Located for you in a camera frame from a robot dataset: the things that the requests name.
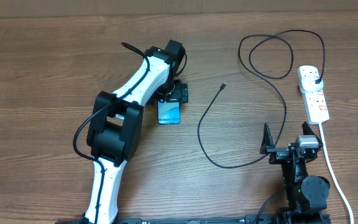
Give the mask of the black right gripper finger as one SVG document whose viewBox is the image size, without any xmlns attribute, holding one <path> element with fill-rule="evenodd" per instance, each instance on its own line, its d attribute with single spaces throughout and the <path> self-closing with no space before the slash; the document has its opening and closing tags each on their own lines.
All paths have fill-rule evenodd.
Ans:
<svg viewBox="0 0 358 224">
<path fill-rule="evenodd" d="M 315 135 L 317 137 L 317 135 L 313 132 L 313 130 L 310 128 L 309 124 L 306 121 L 301 125 L 301 127 L 303 130 L 303 135 Z M 320 140 L 319 137 L 317 137 L 317 140 L 319 141 L 318 148 L 323 147 L 322 140 Z"/>
<path fill-rule="evenodd" d="M 267 154 L 270 154 L 273 151 L 273 149 L 275 149 L 273 138 L 272 138 L 268 123 L 265 123 L 264 124 L 264 135 L 263 135 L 262 143 L 260 146 L 260 153 L 267 155 Z"/>
</svg>

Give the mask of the Samsung Galaxy smartphone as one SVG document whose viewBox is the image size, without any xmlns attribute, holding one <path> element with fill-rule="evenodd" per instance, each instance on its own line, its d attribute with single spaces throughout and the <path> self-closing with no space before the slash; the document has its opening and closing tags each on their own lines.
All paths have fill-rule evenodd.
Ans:
<svg viewBox="0 0 358 224">
<path fill-rule="evenodd" d="M 180 104 L 179 102 L 157 102 L 158 123 L 163 124 L 179 124 L 180 119 Z"/>
</svg>

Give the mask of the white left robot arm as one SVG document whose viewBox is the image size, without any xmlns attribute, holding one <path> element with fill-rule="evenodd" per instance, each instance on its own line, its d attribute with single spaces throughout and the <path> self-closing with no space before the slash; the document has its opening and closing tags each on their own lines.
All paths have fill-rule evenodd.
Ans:
<svg viewBox="0 0 358 224">
<path fill-rule="evenodd" d="M 187 63 L 182 43 L 169 40 L 164 49 L 141 51 L 138 71 L 112 93 L 101 91 L 93 112 L 77 129 L 73 149 L 94 164 L 91 200 L 79 223 L 114 223 L 123 170 L 140 142 L 146 105 L 157 105 L 160 124 L 179 123 L 180 106 L 188 102 L 188 85 L 177 79 Z"/>
</svg>

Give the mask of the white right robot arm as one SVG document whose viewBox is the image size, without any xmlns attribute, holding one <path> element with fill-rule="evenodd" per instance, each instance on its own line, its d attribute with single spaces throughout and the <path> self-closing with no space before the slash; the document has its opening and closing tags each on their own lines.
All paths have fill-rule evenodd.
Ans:
<svg viewBox="0 0 358 224">
<path fill-rule="evenodd" d="M 282 168 L 284 188 L 271 196 L 270 203 L 280 194 L 286 193 L 287 207 L 279 208 L 276 214 L 266 218 L 257 214 L 257 220 L 271 223 L 330 223 L 329 215 L 323 215 L 327 209 L 327 198 L 331 184 L 325 177 L 309 175 L 306 164 L 318 158 L 323 143 L 311 130 L 308 123 L 302 124 L 303 134 L 287 147 L 276 147 L 269 130 L 264 124 L 264 135 L 260 153 L 269 156 L 270 164 L 279 164 Z"/>
</svg>

